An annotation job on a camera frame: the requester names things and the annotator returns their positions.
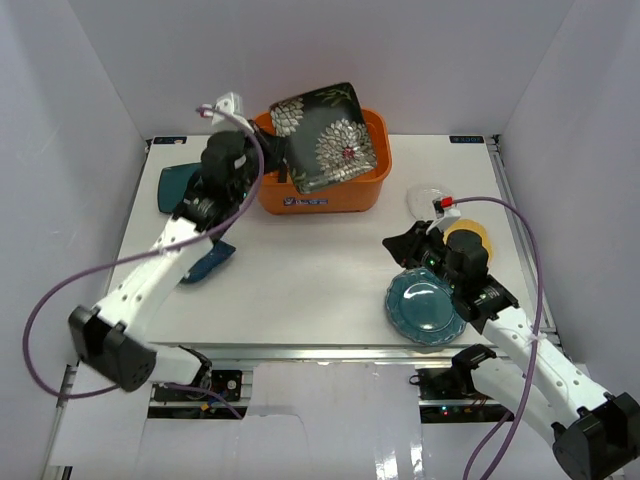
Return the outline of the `clear glass plate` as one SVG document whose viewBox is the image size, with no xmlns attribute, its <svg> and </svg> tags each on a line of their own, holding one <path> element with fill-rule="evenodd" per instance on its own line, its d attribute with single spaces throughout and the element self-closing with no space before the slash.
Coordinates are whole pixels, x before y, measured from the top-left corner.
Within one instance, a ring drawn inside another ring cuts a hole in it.
<svg viewBox="0 0 640 480">
<path fill-rule="evenodd" d="M 407 190 L 406 204 L 415 220 L 433 220 L 438 216 L 434 202 L 452 196 L 453 192 L 443 185 L 415 184 Z"/>
</svg>

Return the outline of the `black floral square plate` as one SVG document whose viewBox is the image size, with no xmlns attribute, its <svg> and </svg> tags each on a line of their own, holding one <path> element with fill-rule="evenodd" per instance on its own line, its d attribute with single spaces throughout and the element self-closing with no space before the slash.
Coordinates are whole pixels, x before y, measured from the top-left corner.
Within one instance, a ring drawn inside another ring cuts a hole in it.
<svg viewBox="0 0 640 480">
<path fill-rule="evenodd" d="M 318 88 L 269 107 L 294 187 L 311 194 L 373 171 L 377 155 L 349 82 Z"/>
</svg>

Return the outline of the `yellow square dish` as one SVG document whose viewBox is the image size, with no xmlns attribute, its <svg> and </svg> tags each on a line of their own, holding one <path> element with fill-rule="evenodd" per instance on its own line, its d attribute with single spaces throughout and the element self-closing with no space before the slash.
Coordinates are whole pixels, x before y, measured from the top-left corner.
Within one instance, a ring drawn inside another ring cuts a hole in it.
<svg viewBox="0 0 640 480">
<path fill-rule="evenodd" d="M 450 228 L 448 228 L 444 232 L 444 241 L 448 240 L 448 237 L 450 234 L 460 230 L 469 230 L 480 236 L 482 246 L 488 252 L 488 264 L 491 264 L 494 257 L 494 250 L 493 250 L 493 245 L 492 245 L 490 236 L 486 228 L 479 222 L 476 222 L 471 219 L 462 218 L 456 221 Z"/>
</svg>

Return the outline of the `teal scalloped round plate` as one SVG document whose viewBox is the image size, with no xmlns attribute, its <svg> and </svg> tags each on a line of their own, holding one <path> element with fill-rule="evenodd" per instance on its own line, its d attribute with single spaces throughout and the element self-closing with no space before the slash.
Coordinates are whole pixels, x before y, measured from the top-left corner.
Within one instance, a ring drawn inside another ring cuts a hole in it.
<svg viewBox="0 0 640 480">
<path fill-rule="evenodd" d="M 426 268 L 405 270 L 387 288 L 387 320 L 401 336 L 416 344 L 449 344 L 467 325 L 454 308 L 452 293 L 446 282 Z"/>
</svg>

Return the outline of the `dark blue leaf dish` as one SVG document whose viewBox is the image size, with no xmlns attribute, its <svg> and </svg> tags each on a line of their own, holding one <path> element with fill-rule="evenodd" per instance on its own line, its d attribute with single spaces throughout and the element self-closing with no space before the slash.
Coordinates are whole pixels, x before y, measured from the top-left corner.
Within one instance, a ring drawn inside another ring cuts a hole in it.
<svg viewBox="0 0 640 480">
<path fill-rule="evenodd" d="M 195 284 L 204 280 L 212 271 L 229 260 L 236 252 L 236 247 L 222 240 L 198 260 L 181 279 L 181 284 Z"/>
</svg>

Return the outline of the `dark teal square plate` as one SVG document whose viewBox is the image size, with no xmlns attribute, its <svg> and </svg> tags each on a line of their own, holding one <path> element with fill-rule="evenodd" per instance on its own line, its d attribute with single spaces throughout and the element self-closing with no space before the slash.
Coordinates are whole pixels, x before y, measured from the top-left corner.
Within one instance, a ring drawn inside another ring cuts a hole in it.
<svg viewBox="0 0 640 480">
<path fill-rule="evenodd" d="M 165 167 L 161 170 L 157 190 L 157 208 L 162 214 L 170 214 L 181 202 L 191 177 L 200 171 L 199 163 Z"/>
</svg>

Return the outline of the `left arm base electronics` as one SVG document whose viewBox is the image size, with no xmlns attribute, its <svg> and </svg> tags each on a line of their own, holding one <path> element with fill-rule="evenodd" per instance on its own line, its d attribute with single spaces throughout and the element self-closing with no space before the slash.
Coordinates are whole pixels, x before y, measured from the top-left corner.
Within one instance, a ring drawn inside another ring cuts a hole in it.
<svg viewBox="0 0 640 480">
<path fill-rule="evenodd" d="M 247 411 L 241 370 L 213 370 L 199 391 L 155 385 L 148 408 L 150 419 L 241 420 Z"/>
</svg>

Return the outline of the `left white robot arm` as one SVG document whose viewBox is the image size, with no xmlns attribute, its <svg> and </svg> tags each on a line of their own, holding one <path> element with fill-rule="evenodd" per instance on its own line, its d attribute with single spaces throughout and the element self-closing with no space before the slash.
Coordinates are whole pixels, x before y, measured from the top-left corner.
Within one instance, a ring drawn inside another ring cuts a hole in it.
<svg viewBox="0 0 640 480">
<path fill-rule="evenodd" d="M 184 346 L 154 345 L 151 322 L 167 297 L 217 245 L 230 218 L 246 204 L 258 174 L 279 169 L 285 141 L 255 127 L 250 140 L 241 131 L 213 134 L 200 164 L 186 181 L 149 260 L 139 264 L 92 308 L 76 307 L 69 328 L 79 359 L 133 392 L 143 384 L 177 384 L 199 399 L 211 387 L 211 363 Z"/>
</svg>

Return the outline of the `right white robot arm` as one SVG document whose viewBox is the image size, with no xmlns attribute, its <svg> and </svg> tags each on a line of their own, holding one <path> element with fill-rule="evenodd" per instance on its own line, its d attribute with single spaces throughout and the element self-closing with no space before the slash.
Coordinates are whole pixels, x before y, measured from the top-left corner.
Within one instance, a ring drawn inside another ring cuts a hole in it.
<svg viewBox="0 0 640 480">
<path fill-rule="evenodd" d="M 638 458 L 638 402 L 610 393 L 534 333 L 518 300 L 490 275 L 478 234 L 446 235 L 433 222 L 418 221 L 382 244 L 407 271 L 440 280 L 454 311 L 489 340 L 453 357 L 445 377 L 459 396 L 482 393 L 516 411 L 526 395 L 523 421 L 572 479 L 604 479 Z"/>
</svg>

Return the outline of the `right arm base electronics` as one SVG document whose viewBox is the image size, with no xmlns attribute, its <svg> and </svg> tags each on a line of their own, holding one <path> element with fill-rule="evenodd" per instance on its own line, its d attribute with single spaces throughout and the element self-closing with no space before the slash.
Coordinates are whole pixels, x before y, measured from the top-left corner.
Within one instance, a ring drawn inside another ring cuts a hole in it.
<svg viewBox="0 0 640 480">
<path fill-rule="evenodd" d="M 466 393 L 448 368 L 417 369 L 409 384 L 418 388 L 420 419 L 427 424 L 496 423 L 513 415 L 495 400 Z"/>
</svg>

